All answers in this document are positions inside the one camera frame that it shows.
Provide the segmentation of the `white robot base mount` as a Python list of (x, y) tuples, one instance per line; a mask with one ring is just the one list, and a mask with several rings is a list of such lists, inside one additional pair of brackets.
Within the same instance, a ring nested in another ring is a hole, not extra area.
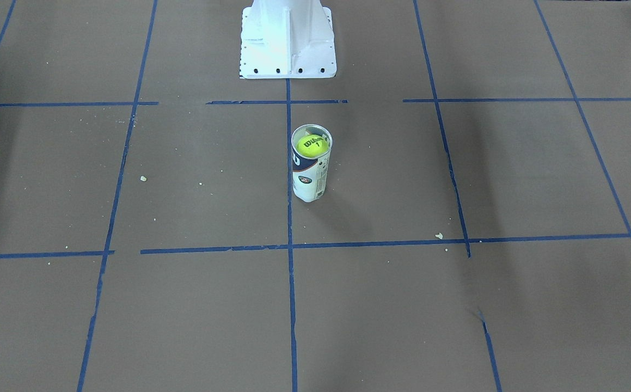
[(315, 79), (337, 74), (333, 15), (320, 1), (253, 1), (241, 14), (239, 77)]

